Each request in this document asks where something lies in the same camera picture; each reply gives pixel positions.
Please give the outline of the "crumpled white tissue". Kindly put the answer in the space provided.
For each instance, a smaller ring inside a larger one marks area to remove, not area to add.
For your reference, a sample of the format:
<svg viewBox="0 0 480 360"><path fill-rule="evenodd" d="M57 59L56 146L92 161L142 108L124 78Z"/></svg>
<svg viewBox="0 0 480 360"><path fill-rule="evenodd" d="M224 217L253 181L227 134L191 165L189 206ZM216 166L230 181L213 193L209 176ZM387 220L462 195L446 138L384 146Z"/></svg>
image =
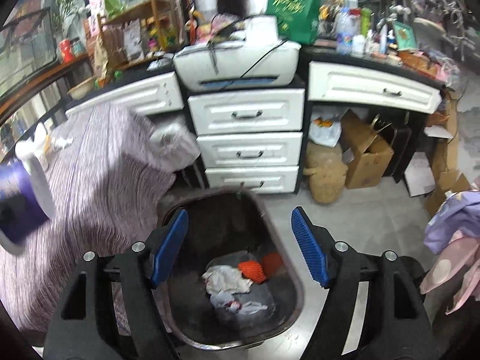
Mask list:
<svg viewBox="0 0 480 360"><path fill-rule="evenodd" d="M206 291L213 295L220 292L249 293L253 282L242 276L239 269L228 265L209 267L203 274Z"/></svg>

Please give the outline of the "white printed plastic bag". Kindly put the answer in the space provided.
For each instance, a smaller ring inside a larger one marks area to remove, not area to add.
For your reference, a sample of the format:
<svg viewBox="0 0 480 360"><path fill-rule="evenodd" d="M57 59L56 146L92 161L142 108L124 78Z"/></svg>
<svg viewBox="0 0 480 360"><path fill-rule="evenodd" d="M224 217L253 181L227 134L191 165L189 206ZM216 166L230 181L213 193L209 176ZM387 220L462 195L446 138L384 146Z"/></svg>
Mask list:
<svg viewBox="0 0 480 360"><path fill-rule="evenodd" d="M267 306L256 301L241 303L228 292L219 292L211 295L210 303L215 309L228 311L231 314L252 315L268 309Z"/></svg>

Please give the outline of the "red tin can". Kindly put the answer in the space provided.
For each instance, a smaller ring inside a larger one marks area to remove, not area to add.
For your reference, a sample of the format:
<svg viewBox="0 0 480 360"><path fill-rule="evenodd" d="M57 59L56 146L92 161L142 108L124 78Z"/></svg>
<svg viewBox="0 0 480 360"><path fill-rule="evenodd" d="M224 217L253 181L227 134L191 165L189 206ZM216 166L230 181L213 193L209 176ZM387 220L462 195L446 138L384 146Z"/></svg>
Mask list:
<svg viewBox="0 0 480 360"><path fill-rule="evenodd" d="M66 38L60 41L58 49L63 63L70 63L75 59L75 55L72 53L72 44L69 39Z"/></svg>

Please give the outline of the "wooden shelf rack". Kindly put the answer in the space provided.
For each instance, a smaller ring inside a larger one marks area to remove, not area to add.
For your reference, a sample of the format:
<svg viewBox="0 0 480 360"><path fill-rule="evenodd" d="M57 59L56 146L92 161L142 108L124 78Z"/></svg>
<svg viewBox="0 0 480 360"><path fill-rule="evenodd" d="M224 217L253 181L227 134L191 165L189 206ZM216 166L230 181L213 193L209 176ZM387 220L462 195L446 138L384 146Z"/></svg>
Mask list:
<svg viewBox="0 0 480 360"><path fill-rule="evenodd" d="M106 68L125 70L180 46L174 0L103 0L97 39Z"/></svg>

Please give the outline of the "green tote bag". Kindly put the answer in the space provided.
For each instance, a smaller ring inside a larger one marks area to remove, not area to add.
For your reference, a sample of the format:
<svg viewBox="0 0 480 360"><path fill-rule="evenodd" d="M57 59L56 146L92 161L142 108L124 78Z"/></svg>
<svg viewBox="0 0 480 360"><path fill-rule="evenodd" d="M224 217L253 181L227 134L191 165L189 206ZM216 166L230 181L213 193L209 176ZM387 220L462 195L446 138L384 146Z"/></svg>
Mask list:
<svg viewBox="0 0 480 360"><path fill-rule="evenodd" d="M277 18L278 35L301 45L317 39L319 9L324 0L268 0L266 15Z"/></svg>

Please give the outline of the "glass tank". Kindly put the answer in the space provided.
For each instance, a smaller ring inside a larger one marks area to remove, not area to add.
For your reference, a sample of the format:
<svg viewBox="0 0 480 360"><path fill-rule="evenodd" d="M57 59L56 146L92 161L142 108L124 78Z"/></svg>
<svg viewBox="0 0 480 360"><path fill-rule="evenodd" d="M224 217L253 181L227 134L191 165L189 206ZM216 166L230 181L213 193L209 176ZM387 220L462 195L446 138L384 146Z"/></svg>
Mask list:
<svg viewBox="0 0 480 360"><path fill-rule="evenodd" d="M1 96L57 61L49 8L11 20L1 28Z"/></svg>

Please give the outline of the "brown cardboard box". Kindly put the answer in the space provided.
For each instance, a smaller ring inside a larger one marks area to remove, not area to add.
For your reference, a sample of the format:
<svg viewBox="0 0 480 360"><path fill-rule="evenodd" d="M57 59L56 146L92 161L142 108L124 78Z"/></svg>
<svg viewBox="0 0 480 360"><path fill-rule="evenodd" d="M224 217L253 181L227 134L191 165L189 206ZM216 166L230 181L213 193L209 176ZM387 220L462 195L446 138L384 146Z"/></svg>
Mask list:
<svg viewBox="0 0 480 360"><path fill-rule="evenodd" d="M383 177L394 151L369 125L349 110L341 119L342 143L352 152L346 173L347 189L377 186Z"/></svg>

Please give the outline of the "cream plastic bowl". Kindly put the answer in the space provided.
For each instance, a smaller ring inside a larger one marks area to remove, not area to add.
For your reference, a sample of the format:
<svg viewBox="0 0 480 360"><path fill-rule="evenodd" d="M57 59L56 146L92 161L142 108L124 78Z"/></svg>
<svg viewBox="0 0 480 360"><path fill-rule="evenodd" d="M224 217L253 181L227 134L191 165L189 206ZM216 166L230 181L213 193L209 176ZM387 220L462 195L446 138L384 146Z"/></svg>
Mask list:
<svg viewBox="0 0 480 360"><path fill-rule="evenodd" d="M95 88L95 78L89 77L87 80L84 80L80 82L80 84L74 86L73 88L70 88L67 94L73 100L80 100L81 98L86 96L86 94L91 92L94 88Z"/></svg>

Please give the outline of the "white red plastic bag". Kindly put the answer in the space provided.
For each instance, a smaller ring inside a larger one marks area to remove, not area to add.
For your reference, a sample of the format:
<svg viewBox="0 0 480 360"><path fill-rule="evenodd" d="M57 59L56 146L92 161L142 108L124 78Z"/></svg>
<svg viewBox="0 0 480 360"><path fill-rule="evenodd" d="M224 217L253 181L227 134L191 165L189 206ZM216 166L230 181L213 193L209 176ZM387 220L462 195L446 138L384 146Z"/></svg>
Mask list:
<svg viewBox="0 0 480 360"><path fill-rule="evenodd" d="M331 111L313 111L308 128L308 138L314 144L334 148L341 137L340 116Z"/></svg>

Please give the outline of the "white printer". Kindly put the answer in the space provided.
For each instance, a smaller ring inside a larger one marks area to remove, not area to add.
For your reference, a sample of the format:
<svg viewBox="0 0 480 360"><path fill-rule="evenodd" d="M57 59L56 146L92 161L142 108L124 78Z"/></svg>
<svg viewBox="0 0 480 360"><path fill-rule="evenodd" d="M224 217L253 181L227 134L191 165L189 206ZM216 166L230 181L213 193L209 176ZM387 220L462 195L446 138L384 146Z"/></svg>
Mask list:
<svg viewBox="0 0 480 360"><path fill-rule="evenodd" d="M300 49L299 43L280 38L276 17L252 16L176 52L173 65L195 93L281 87L294 79Z"/></svg>

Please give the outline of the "white drawer cabinet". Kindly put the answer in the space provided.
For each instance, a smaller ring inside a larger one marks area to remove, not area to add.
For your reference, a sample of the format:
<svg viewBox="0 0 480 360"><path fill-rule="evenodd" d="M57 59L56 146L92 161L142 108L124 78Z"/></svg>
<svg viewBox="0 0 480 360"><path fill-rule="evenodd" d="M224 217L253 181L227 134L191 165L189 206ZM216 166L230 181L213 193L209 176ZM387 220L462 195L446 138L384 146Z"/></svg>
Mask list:
<svg viewBox="0 0 480 360"><path fill-rule="evenodd" d="M192 95L191 119L208 186L292 194L304 141L304 88Z"/></svg>

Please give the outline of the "black trash bin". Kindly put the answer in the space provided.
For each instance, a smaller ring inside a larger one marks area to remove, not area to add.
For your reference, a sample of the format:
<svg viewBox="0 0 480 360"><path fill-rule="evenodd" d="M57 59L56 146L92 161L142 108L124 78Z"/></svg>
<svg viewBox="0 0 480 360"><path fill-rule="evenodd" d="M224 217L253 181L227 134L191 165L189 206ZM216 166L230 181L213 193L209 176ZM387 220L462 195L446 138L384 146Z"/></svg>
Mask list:
<svg viewBox="0 0 480 360"><path fill-rule="evenodd" d="M199 350L259 345L289 329L304 287L261 199L245 189L175 191L161 224L183 209L188 230L161 286L163 320Z"/></svg>

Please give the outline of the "white toilet paper roll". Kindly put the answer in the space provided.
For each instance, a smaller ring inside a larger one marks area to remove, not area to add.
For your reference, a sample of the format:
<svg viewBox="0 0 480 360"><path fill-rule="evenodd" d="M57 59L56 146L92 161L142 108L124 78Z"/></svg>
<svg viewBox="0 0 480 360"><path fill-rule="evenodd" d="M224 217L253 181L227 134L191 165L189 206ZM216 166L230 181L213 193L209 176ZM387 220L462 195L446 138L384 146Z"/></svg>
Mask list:
<svg viewBox="0 0 480 360"><path fill-rule="evenodd" d="M53 136L47 134L40 141L18 141L15 152L16 157L21 161L26 161L34 156L44 169L50 164L50 159L54 153L64 150L73 143L71 137Z"/></svg>

